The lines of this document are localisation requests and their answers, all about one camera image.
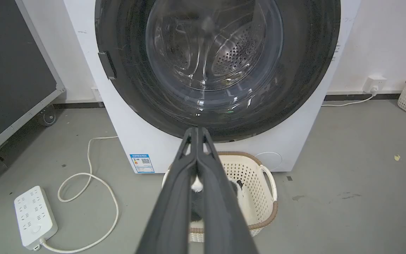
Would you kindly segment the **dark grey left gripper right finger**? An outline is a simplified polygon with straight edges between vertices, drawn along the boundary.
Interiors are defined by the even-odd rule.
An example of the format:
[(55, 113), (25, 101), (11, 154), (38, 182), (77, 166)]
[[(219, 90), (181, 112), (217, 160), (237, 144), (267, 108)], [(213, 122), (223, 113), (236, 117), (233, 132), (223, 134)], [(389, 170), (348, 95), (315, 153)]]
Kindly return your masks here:
[(258, 254), (207, 129), (197, 128), (197, 168), (204, 190), (204, 254)]

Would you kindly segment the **round black washing machine door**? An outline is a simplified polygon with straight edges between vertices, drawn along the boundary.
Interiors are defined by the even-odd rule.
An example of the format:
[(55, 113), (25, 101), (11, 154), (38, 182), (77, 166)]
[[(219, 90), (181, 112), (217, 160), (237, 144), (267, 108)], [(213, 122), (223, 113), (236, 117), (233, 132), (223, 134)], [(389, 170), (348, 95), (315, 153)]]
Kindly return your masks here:
[(131, 109), (218, 143), (284, 122), (332, 61), (341, 0), (97, 0), (98, 54)]

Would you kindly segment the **black panel with grey frame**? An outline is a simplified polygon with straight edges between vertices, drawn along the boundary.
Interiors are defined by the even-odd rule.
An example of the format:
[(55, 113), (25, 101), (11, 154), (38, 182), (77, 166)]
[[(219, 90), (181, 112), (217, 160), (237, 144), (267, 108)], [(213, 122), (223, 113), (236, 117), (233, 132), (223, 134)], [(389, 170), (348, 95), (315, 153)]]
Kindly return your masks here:
[(0, 0), (0, 149), (65, 87), (22, 0)]

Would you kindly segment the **white front-load washing machine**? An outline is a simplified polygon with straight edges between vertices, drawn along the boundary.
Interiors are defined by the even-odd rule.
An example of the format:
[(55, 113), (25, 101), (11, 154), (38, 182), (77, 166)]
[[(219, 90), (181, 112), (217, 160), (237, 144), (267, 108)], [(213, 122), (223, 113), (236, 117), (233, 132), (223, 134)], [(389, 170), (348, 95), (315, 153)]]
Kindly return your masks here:
[[(95, 29), (97, 0), (63, 0), (121, 145), (136, 173), (164, 173), (172, 163), (182, 138), (160, 132), (145, 122), (123, 100), (104, 71)], [(332, 82), (339, 57), (362, 0), (341, 0), (340, 31), (332, 61), (309, 99), (279, 125), (259, 135), (227, 143), (215, 142), (219, 152), (245, 152), (257, 157), (270, 171), (291, 171), (306, 143)]]

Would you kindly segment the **cream perforated laundry basket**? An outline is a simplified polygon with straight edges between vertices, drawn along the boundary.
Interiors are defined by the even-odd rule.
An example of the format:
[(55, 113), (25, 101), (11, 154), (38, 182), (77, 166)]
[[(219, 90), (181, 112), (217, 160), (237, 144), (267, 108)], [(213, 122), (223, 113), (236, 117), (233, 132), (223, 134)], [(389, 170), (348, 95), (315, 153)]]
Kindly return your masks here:
[(278, 212), (274, 177), (255, 156), (245, 152), (219, 152), (228, 179), (236, 184), (236, 194), (251, 236), (272, 223)]

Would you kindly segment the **white wall plug adapter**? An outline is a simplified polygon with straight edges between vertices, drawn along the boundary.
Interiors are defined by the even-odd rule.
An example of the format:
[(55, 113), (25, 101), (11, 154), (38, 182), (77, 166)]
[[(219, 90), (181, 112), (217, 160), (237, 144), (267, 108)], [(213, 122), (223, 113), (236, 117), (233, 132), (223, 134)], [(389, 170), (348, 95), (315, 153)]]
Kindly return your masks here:
[(371, 74), (366, 78), (363, 85), (363, 92), (365, 94), (377, 95), (377, 92), (381, 91), (387, 82), (387, 78), (379, 74)]

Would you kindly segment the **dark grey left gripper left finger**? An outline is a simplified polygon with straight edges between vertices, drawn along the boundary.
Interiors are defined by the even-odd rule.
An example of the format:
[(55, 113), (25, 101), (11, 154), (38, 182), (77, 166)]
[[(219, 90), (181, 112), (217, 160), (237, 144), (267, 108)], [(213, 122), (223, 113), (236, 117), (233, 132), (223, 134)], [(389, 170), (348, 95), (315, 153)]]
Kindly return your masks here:
[(198, 129), (187, 129), (135, 254), (188, 254)]

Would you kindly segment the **white power strip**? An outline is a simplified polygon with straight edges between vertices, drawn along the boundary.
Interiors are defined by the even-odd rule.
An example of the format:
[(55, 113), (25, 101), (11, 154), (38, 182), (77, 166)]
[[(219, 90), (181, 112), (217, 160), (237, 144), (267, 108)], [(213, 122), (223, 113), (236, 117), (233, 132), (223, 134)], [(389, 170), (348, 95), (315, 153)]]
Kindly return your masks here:
[(45, 191), (35, 186), (13, 201), (22, 245), (33, 251), (41, 248), (58, 231)]

